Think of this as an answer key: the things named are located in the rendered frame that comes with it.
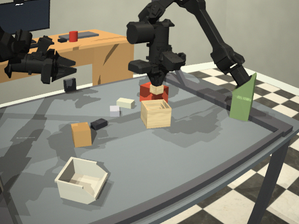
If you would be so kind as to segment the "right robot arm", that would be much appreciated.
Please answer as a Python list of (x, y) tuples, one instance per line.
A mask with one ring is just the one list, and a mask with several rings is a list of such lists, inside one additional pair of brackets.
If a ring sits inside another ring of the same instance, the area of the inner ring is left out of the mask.
[[(19, 29), (16, 31), (14, 38), (0, 27), (0, 62), (9, 60), (7, 67), (4, 68), (9, 78), (11, 78), (12, 72), (25, 72), (26, 58), (29, 53), (31, 40), (32, 33), (29, 31)], [(39, 45), (38, 49), (36, 52), (32, 52), (34, 54), (31, 54), (31, 56), (44, 61), (48, 47), (52, 43), (52, 38), (44, 35), (43, 38), (39, 38), (37, 43)]]

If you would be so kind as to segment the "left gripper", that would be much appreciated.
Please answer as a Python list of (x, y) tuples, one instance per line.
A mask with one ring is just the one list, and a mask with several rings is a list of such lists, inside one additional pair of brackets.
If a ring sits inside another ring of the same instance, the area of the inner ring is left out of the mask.
[[(130, 61), (128, 64), (128, 70), (132, 71), (137, 74), (147, 74), (151, 84), (155, 87), (161, 86), (166, 74), (169, 72), (165, 66), (162, 64), (155, 64), (156, 55), (160, 48), (164, 48), (164, 51), (168, 50), (169, 42), (165, 43), (157, 43), (157, 42), (150, 42), (146, 44), (149, 47), (149, 56), (146, 56), (146, 60), (133, 60)], [(154, 73), (154, 74), (152, 74)]]

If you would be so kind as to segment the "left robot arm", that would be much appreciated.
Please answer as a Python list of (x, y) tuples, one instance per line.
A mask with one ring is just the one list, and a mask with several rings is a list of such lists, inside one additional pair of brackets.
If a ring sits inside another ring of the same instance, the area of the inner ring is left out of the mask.
[[(213, 52), (211, 58), (217, 68), (225, 75), (230, 73), (237, 88), (247, 83), (252, 75), (248, 75), (242, 64), (245, 62), (244, 57), (226, 44), (219, 34), (216, 26), (206, 11), (205, 0), (158, 0), (149, 3), (139, 14), (139, 22), (129, 22), (127, 26), (127, 41), (130, 44), (140, 44), (148, 42), (165, 43), (169, 42), (169, 27), (175, 25), (170, 19), (156, 22), (166, 11), (171, 3), (177, 3), (180, 7), (195, 15), (204, 33), (206, 34)], [(168, 71), (180, 70), (185, 65), (185, 53), (173, 53), (172, 47), (167, 51), (160, 48), (156, 55), (156, 64), (162, 64)], [(238, 63), (238, 64), (236, 64)], [(233, 66), (236, 64), (235, 66)], [(230, 68), (233, 66), (232, 68)]]

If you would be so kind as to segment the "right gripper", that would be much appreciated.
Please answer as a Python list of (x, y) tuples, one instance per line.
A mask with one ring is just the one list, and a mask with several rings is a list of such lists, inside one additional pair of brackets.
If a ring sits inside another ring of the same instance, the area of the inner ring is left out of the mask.
[(33, 58), (31, 54), (34, 53), (28, 53), (26, 58), (25, 72), (28, 73), (28, 75), (31, 75), (32, 73), (41, 74), (41, 81), (43, 84), (50, 84), (51, 77), (53, 82), (77, 72), (76, 68), (70, 67), (76, 64), (75, 61), (60, 56), (57, 51), (55, 55), (54, 53), (55, 49), (49, 49), (47, 54), (45, 54), (46, 59), (44, 61)]

